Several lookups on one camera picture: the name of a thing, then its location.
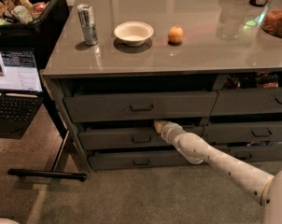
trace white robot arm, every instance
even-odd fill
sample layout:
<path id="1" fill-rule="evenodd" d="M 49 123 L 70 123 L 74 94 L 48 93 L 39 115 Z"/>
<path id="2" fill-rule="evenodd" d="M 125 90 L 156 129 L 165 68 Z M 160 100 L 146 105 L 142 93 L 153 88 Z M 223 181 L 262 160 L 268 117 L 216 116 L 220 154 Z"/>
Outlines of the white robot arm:
<path id="1" fill-rule="evenodd" d="M 172 144 L 190 163 L 209 163 L 265 207 L 263 223 L 282 224 L 282 171 L 276 176 L 219 151 L 174 122 L 155 120 L 162 139 Z"/>

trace bowl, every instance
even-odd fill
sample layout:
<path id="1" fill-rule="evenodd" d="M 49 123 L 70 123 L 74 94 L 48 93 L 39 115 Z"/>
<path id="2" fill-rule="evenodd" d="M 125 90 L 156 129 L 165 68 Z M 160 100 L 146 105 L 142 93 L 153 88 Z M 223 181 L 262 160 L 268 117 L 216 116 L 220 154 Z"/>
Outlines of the bowl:
<path id="1" fill-rule="evenodd" d="M 143 22 L 128 21 L 118 25 L 114 35 L 128 46 L 141 46 L 153 35 L 153 29 Z"/>

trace floor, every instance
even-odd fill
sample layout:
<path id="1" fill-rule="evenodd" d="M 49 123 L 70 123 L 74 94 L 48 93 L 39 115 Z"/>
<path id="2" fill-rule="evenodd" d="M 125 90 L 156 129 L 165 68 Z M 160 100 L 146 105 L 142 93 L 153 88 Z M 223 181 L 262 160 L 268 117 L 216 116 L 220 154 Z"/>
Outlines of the floor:
<path id="1" fill-rule="evenodd" d="M 62 142 L 42 106 L 22 140 L 0 139 L 0 217 L 21 224 L 257 224 L 262 207 L 207 164 L 88 173 L 79 180 L 17 177 L 10 168 L 45 170 Z M 271 174 L 282 161 L 252 163 Z M 86 172 L 72 148 L 60 167 Z"/>

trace jar with red contents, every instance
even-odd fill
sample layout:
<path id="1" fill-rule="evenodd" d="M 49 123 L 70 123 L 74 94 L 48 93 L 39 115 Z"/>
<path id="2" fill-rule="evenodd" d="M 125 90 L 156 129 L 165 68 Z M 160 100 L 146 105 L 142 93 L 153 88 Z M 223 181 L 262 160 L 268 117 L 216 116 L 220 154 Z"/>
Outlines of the jar with red contents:
<path id="1" fill-rule="evenodd" d="M 282 0 L 273 0 L 261 23 L 270 35 L 282 37 Z"/>

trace countertop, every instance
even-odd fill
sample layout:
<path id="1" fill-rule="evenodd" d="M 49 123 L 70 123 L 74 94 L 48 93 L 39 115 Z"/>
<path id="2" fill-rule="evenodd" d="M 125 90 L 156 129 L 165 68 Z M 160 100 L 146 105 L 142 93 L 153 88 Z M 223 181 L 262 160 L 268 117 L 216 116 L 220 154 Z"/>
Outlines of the countertop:
<path id="1" fill-rule="evenodd" d="M 99 43 L 84 43 L 77 6 L 94 7 Z M 282 38 L 261 28 L 266 7 L 248 0 L 77 0 L 49 59 L 46 77 L 142 76 L 282 71 Z M 154 29 L 140 47 L 113 34 L 117 25 L 142 21 Z M 184 30 L 180 46 L 168 31 Z"/>

